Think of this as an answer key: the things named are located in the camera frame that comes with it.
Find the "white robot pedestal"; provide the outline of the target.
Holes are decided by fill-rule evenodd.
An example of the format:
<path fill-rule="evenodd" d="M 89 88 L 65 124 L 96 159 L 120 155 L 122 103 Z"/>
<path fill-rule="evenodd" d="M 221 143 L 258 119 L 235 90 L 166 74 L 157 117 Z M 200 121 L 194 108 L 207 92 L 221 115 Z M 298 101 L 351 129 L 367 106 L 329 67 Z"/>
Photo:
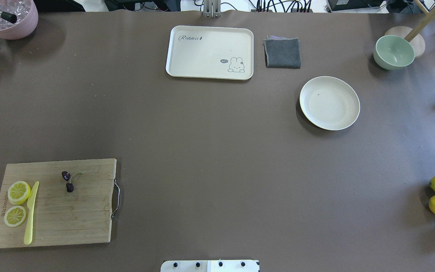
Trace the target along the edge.
<path fill-rule="evenodd" d="M 259 272 L 258 260 L 168 260 L 161 272 Z"/>

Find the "grey folded cloth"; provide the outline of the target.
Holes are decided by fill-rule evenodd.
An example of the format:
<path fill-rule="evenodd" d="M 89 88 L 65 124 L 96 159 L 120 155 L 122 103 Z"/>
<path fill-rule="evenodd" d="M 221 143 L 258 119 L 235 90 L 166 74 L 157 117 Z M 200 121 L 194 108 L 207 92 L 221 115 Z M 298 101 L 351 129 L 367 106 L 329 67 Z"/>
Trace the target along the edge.
<path fill-rule="evenodd" d="M 301 68 L 298 38 L 268 36 L 264 39 L 264 50 L 268 68 Z"/>

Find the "cream round plate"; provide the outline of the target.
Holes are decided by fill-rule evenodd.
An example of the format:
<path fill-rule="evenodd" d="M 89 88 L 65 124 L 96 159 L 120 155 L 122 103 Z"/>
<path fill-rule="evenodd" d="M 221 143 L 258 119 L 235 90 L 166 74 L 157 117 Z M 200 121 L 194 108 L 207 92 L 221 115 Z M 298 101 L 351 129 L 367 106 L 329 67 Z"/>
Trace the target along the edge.
<path fill-rule="evenodd" d="M 312 124 L 330 131 L 352 126 L 361 111 L 354 88 L 333 76 L 318 76 L 307 81 L 300 91 L 299 104 Z"/>

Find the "bamboo cutting board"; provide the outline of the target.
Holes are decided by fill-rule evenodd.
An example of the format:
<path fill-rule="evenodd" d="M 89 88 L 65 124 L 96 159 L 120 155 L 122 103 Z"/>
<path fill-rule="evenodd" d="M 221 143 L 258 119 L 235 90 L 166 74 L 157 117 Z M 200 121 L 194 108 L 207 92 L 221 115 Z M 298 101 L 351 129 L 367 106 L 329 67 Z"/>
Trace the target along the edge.
<path fill-rule="evenodd" d="M 0 249 L 25 246 L 26 224 L 7 227 L 3 220 L 12 206 L 8 189 L 16 181 L 40 182 L 31 247 L 109 243 L 116 167 L 114 158 L 7 164 L 0 190 Z M 72 180 L 72 193 L 66 191 L 62 172 L 83 172 Z"/>

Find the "green bowl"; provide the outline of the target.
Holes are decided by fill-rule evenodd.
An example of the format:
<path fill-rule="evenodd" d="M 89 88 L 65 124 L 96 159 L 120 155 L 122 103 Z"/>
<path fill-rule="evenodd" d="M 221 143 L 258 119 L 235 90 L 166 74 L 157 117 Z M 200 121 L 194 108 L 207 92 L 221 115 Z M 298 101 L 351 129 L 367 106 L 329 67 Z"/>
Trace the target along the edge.
<path fill-rule="evenodd" d="M 382 36 L 376 41 L 373 59 L 381 68 L 394 71 L 412 64 L 415 52 L 404 38 Z"/>

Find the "aluminium frame post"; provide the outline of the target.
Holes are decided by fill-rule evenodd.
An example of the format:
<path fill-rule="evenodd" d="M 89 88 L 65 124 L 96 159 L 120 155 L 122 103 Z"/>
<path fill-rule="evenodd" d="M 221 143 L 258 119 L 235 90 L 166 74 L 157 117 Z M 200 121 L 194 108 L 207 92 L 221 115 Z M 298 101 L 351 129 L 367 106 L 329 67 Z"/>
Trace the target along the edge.
<path fill-rule="evenodd" d="M 203 0 L 202 6 L 204 17 L 221 17 L 221 0 Z"/>

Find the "lemon half inner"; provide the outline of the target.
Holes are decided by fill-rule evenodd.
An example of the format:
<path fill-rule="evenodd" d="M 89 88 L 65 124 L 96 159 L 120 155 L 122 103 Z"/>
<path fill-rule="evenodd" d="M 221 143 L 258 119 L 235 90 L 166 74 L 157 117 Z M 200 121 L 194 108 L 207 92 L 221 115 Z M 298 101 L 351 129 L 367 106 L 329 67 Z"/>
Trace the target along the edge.
<path fill-rule="evenodd" d="M 23 204 L 31 195 L 31 187 L 25 181 L 17 181 L 8 189 L 8 200 L 12 205 Z"/>

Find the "yellow plastic knife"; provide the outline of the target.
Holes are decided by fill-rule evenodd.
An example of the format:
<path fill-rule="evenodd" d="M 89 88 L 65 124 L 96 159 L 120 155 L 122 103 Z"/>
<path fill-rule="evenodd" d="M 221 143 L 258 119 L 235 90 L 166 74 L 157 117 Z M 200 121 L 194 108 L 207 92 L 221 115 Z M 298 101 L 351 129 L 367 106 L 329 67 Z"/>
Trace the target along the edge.
<path fill-rule="evenodd" d="M 29 198 L 26 200 L 28 215 L 26 216 L 27 223 L 26 223 L 24 239 L 23 239 L 23 243 L 25 246 L 29 246 L 33 240 L 34 210 L 35 210 L 35 202 L 36 202 L 39 185 L 40 182 L 36 181 L 34 186 L 31 188 L 31 194 L 29 195 Z"/>

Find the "pink ice bowl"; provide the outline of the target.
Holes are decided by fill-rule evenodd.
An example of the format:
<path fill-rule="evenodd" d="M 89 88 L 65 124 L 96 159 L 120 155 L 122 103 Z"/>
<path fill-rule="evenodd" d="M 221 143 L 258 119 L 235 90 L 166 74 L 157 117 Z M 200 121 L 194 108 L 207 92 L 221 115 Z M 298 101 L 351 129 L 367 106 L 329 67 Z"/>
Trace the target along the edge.
<path fill-rule="evenodd" d="M 33 0 L 0 0 L 0 38 L 25 38 L 36 29 L 38 20 Z"/>

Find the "cream rabbit tray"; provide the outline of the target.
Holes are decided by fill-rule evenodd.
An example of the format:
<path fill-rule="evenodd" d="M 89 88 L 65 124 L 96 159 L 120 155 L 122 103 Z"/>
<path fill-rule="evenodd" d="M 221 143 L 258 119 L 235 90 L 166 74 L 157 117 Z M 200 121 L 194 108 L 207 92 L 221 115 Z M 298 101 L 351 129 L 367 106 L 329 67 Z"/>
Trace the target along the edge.
<path fill-rule="evenodd" d="M 175 26 L 166 72 L 174 77 L 249 80 L 254 74 L 254 35 L 241 28 Z"/>

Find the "wooden glass stand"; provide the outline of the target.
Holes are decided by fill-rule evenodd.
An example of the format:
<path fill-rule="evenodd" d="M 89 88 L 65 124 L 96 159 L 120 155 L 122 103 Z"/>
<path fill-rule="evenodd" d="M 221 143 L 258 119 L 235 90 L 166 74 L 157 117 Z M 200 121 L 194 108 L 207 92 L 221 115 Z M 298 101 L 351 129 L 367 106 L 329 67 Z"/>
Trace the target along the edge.
<path fill-rule="evenodd" d="M 425 41 L 424 38 L 420 35 L 420 32 L 432 21 L 435 19 L 435 6 L 428 10 L 424 5 L 419 1 L 415 0 L 414 3 L 421 9 L 424 13 L 424 17 L 420 23 L 414 28 L 411 29 L 407 26 L 394 26 L 393 28 L 387 30 L 385 32 L 386 36 L 398 36 L 408 41 L 412 46 L 415 59 L 418 59 L 425 52 Z"/>

